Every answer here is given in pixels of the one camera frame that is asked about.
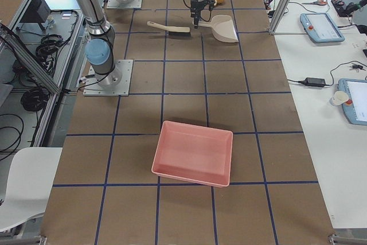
table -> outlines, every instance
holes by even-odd
[[[276,32],[303,33],[299,14],[307,11],[295,4],[288,7],[289,13],[282,18]],[[318,6],[308,8],[326,10]],[[336,15],[333,7],[329,14],[337,25],[349,24],[346,18]],[[346,40],[333,45],[314,44],[307,35],[276,35],[287,77],[292,80],[320,77],[330,83],[329,72],[338,64],[352,60],[367,64],[362,52],[367,48],[367,37],[355,27],[342,32]],[[344,65],[334,71],[335,83],[342,77],[364,79],[365,74],[349,71]],[[349,124],[341,107],[328,104],[336,86],[315,89],[291,84],[290,87],[333,227],[367,228],[367,154],[363,143],[367,128]]]

blue tape line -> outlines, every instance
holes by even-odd
[[[233,134],[234,135],[241,135],[241,134],[303,134],[303,131],[245,131],[245,132],[234,132]],[[128,134],[125,134],[125,133],[115,133],[115,134],[113,133],[108,133],[108,134],[81,133],[81,134],[67,134],[67,137],[95,137],[95,136],[109,137],[109,136],[144,136],[144,135],[159,135],[159,133],[128,133]]]
[[[234,12],[234,10],[232,10],[232,12],[233,12],[233,19],[234,19],[235,27],[238,30],[235,12]],[[244,56],[243,56],[243,52],[242,52],[240,38],[239,38],[239,48],[240,48],[240,55],[241,55],[241,58],[242,58],[242,61],[243,61],[244,60]],[[246,73],[246,67],[245,67],[245,62],[244,61],[242,62],[242,65],[243,65],[243,70],[244,70],[244,73],[245,73],[245,80],[246,80],[247,91],[250,91],[249,84],[248,84],[247,73]],[[272,224],[272,229],[273,229],[274,240],[275,240],[275,244],[276,245],[279,245],[279,243],[278,243],[278,236],[277,236],[277,233],[276,233],[276,228],[275,228],[275,223],[274,223],[274,217],[273,217],[272,208],[271,208],[271,202],[270,202],[270,196],[269,196],[268,186],[266,184],[266,174],[265,174],[265,168],[264,168],[263,158],[262,158],[262,155],[261,155],[259,135],[257,133],[257,127],[256,127],[256,121],[255,121],[255,114],[254,114],[254,111],[253,111],[251,94],[248,95],[248,98],[249,98],[249,104],[250,104],[250,108],[251,108],[251,115],[252,115],[253,126],[254,126],[254,129],[255,129],[255,132],[256,132],[256,134],[255,134],[255,136],[256,136],[256,143],[257,143],[257,148],[258,148],[258,151],[259,151],[259,157],[260,157],[260,163],[261,163],[261,170],[263,172],[264,186],[265,186],[265,191],[266,191],[266,196],[267,196],[267,202],[268,202],[270,219],[271,219],[271,224]]]
[[[213,209],[214,241],[215,241],[216,245],[218,245],[216,202],[215,202],[214,188],[211,187],[211,190],[212,190],[212,209]]]
[[[108,155],[107,168],[106,168],[106,176],[105,176],[105,179],[104,179],[102,200],[101,200],[101,206],[100,206],[100,209],[99,209],[99,216],[98,216],[98,223],[97,223],[97,230],[96,230],[96,238],[95,238],[95,242],[94,242],[95,245],[98,244],[99,229],[100,229],[101,220],[102,220],[102,213],[103,213],[103,207],[104,207],[104,199],[106,197],[108,174],[110,172],[111,157],[112,157],[112,151],[113,151],[113,148],[114,148],[114,140],[115,140],[114,134],[115,134],[115,131],[116,131],[116,125],[117,125],[117,120],[118,120],[118,115],[119,115],[119,109],[120,109],[120,102],[121,102],[121,96],[119,96],[119,99],[118,99],[118,102],[117,102],[117,107],[116,107],[114,128],[113,128],[111,145],[110,145],[110,153]]]
[[[246,185],[306,185],[306,184],[318,184],[317,180],[310,181],[269,181],[269,182],[231,182],[231,186],[246,186]],[[94,183],[94,184],[54,184],[53,188],[83,188],[83,187],[109,187],[109,186],[206,186],[197,183],[183,182],[183,183]]]

plastic tray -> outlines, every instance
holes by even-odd
[[[209,186],[229,185],[233,133],[165,121],[151,171]]]

grid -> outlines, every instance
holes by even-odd
[[[237,7],[238,1],[227,0],[229,7],[217,8],[213,15],[229,12],[239,31],[242,28],[239,11],[256,10],[262,16],[266,15],[261,7],[262,0],[255,2],[255,6]],[[140,11],[134,10],[131,21],[122,24],[124,26],[114,23],[116,18],[112,16],[113,25],[119,28],[115,51],[119,49],[121,52],[122,45],[125,47],[122,47],[125,59],[138,56],[134,60],[132,91],[127,98],[115,99],[86,99],[78,95],[42,234],[53,244],[73,240],[77,244],[95,245],[278,245],[296,244],[300,235],[304,236],[305,244],[326,244],[331,233],[330,221],[274,39],[261,30],[261,26],[251,26],[258,30],[237,32],[239,43],[229,47],[213,41],[209,30],[200,29],[192,30],[191,40],[177,40],[184,48],[180,50],[175,43],[177,41],[168,38],[167,33],[163,36],[159,32],[149,32],[141,25],[135,26],[144,12],[160,13],[154,19],[166,25],[175,23],[175,13],[183,9],[172,8],[171,4],[170,0],[165,0],[165,4],[157,4],[165,5],[165,8],[153,10],[143,6]],[[268,24],[267,17],[263,19],[266,21],[261,22]],[[138,46],[134,36],[140,40]],[[142,45],[144,42],[153,43],[150,37],[159,43],[155,42],[155,49],[143,49],[149,48],[149,45]],[[255,46],[251,42],[259,37],[260,47],[249,54],[249,48]],[[191,45],[191,41],[198,42],[198,47]],[[222,47],[225,55],[237,58],[224,59],[222,53],[214,53],[215,47]],[[151,51],[153,59],[145,58],[149,56],[148,51]],[[266,73],[264,68],[270,68],[271,72]],[[234,76],[234,80],[220,79],[228,75]],[[269,80],[267,86],[264,86],[262,75]],[[147,81],[145,86],[134,82],[140,78]],[[264,108],[266,105],[274,110]],[[231,110],[229,107],[233,106],[241,108]],[[84,120],[86,116],[83,113],[95,118],[94,122]],[[150,173],[154,146],[166,119],[234,132],[233,154],[236,158],[232,161],[228,188],[179,182]],[[91,131],[93,126],[98,126],[98,129]],[[249,155],[243,156],[247,154],[246,149],[250,149]],[[75,155],[76,150],[81,151],[82,157]],[[97,158],[94,162],[85,160],[89,167],[82,164],[83,158],[88,156],[85,151],[98,153],[90,157]],[[284,164],[273,168],[272,164],[279,162],[278,159]],[[125,206],[129,204],[135,208],[134,211]],[[115,213],[118,208],[124,210],[121,215]],[[58,218],[62,213],[69,222]],[[186,213],[196,219],[190,220]],[[230,218],[237,220],[226,225]],[[75,220],[84,221],[88,226]],[[175,222],[182,228],[173,226]],[[202,232],[192,233],[193,226],[189,223],[200,226]],[[64,235],[68,228],[76,232],[73,239]]]

